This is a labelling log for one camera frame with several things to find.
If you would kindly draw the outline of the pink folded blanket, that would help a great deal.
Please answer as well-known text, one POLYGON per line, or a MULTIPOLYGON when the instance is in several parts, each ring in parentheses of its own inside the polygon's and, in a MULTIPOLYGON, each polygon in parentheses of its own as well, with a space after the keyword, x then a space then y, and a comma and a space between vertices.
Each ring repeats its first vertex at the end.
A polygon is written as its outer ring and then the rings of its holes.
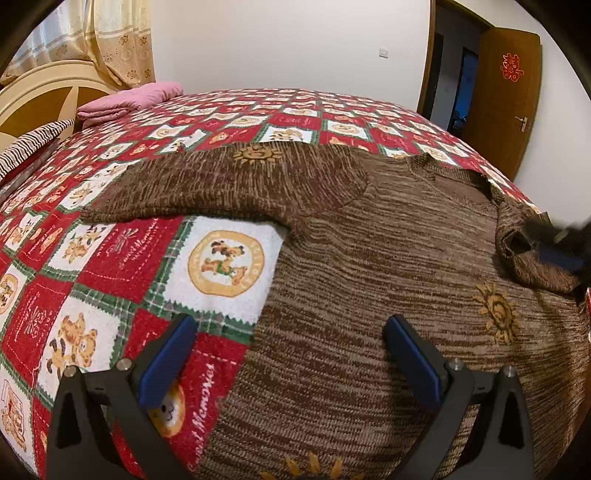
POLYGON ((82 128, 124 117, 183 95, 178 82, 152 82, 100 97, 77 109, 76 120, 82 128))

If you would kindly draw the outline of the dark wooden door frame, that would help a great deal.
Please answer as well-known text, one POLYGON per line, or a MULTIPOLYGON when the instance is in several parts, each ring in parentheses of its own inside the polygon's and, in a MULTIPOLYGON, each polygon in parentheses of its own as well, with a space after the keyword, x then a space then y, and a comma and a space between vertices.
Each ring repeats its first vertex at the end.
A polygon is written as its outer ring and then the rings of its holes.
POLYGON ((428 23, 428 41, 427 41, 427 53, 425 60, 425 68, 422 80, 422 87, 420 97, 417 106, 417 112, 423 116, 427 113, 427 100, 429 91, 429 81, 431 77, 432 61, 434 54, 435 45, 435 33, 436 33, 436 8, 441 6, 450 10, 452 13, 459 14, 462 18, 476 26, 480 32, 485 32, 493 27, 493 24, 486 20, 484 17, 477 14, 475 11, 461 4, 459 1, 452 0, 430 0, 429 1, 429 14, 430 20, 428 23))

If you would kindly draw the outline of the beige patterned curtain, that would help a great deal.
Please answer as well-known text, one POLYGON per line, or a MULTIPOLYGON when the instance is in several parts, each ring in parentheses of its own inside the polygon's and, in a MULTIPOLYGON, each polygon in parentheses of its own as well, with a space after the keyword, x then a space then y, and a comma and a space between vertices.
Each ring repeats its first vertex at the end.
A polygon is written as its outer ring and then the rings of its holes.
POLYGON ((118 86, 154 80, 149 0, 64 1, 19 47, 1 76, 3 86, 58 61, 90 61, 118 86))

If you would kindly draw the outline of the red double happiness sticker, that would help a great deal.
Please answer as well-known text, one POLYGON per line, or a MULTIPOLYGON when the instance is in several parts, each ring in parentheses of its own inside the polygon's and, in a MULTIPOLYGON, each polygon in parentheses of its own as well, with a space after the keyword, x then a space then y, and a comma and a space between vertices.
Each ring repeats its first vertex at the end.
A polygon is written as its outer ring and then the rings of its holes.
POLYGON ((513 83, 517 83, 525 75, 521 68, 521 58, 515 53, 508 52, 502 55, 500 70, 502 77, 513 83))

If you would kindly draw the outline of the red patchwork bear bedspread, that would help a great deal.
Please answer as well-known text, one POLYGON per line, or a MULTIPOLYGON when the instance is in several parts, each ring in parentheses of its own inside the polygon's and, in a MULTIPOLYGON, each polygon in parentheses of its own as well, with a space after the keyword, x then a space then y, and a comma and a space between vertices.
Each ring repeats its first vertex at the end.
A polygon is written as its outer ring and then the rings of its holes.
MULTIPOLYGON (((186 361, 149 419, 190 479, 252 344, 270 293, 281 225, 175 214, 90 223, 83 212, 130 167, 231 144, 342 145, 399 160, 427 154, 483 175, 538 208, 462 140, 389 102, 307 90, 178 96, 90 127, 40 155, 1 205, 1 438, 22 469, 46 477, 54 401, 65 369, 135 359, 177 314, 197 322, 186 361)), ((123 466, 143 474, 102 408, 123 466)), ((437 472, 451 473, 479 407, 471 405, 437 472)))

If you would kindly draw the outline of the cream wooden headboard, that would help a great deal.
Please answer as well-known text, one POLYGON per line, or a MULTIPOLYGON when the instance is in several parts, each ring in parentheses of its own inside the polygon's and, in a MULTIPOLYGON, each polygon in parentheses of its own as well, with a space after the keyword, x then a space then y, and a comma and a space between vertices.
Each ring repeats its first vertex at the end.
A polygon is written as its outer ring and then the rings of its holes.
POLYGON ((1 90, 1 147, 44 124, 73 119, 80 106, 121 89, 89 61, 36 67, 1 90))

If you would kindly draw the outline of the brown knitted sweater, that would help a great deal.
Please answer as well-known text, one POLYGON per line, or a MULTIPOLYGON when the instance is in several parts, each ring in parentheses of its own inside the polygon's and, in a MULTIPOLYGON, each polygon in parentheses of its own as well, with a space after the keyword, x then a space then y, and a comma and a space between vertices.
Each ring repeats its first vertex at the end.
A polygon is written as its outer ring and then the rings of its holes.
POLYGON ((384 479, 432 419, 384 345, 403 315, 449 357, 517 369, 534 475, 558 464, 590 404, 589 320, 571 273, 540 259, 535 213, 481 174, 423 154, 231 144, 130 167, 90 223, 195 214, 281 225, 270 293, 207 437, 199 479, 384 479))

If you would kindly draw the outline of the brown wooden door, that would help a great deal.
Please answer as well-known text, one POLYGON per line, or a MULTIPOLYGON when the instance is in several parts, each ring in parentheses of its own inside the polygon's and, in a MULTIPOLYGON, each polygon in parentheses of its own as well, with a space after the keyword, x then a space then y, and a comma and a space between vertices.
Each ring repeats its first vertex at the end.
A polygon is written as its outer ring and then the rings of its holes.
POLYGON ((521 166, 537 112, 542 77, 540 37, 523 30, 492 27, 479 42, 479 58, 463 140, 513 180, 521 166), (502 77, 502 55, 521 58, 525 75, 513 83, 502 77), (518 117, 528 117, 525 132, 518 117))

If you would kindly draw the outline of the striped pillow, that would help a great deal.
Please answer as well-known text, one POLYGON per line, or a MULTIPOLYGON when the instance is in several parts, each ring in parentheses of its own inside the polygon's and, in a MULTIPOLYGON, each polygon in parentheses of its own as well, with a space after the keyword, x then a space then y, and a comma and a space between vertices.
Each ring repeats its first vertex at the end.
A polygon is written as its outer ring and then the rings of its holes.
POLYGON ((58 145, 60 135, 74 124, 73 119, 56 120, 18 137, 1 151, 1 182, 13 179, 49 147, 58 145))

